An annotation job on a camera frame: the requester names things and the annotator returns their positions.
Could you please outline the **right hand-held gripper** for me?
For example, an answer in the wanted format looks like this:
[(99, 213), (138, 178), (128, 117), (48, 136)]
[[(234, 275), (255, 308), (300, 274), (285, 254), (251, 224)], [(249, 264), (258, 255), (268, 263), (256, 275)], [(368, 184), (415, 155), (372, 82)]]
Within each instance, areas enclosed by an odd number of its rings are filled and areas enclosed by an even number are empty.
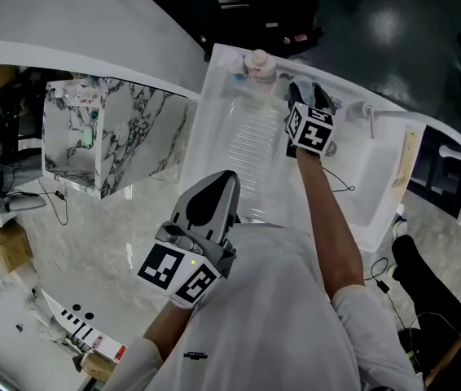
[(305, 104), (295, 82), (288, 87), (289, 115), (285, 120), (288, 134), (287, 157), (296, 157), (296, 149), (305, 149), (312, 155), (324, 155), (335, 132), (335, 105), (327, 92), (314, 84), (315, 108)]

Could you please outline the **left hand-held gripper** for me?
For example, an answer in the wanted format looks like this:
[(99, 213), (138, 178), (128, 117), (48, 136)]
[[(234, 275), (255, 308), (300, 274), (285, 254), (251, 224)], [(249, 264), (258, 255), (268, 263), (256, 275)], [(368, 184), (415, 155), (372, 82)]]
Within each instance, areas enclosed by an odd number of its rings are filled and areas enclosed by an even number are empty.
[(183, 192), (171, 222), (157, 231), (139, 279), (175, 305), (195, 308), (231, 272), (236, 249), (226, 238), (235, 224), (239, 195), (239, 176), (232, 170), (211, 174)]

